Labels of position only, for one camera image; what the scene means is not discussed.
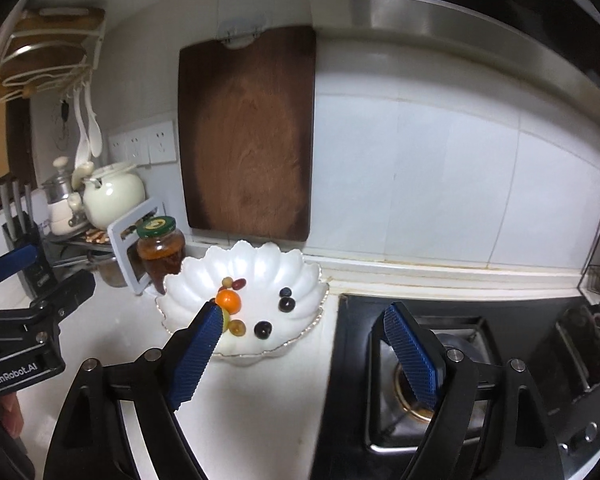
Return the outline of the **person left hand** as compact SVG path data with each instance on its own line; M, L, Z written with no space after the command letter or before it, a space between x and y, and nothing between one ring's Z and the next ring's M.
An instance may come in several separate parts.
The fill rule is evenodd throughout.
M0 419L4 429L13 439L21 436L24 419L18 396L15 393L0 396Z

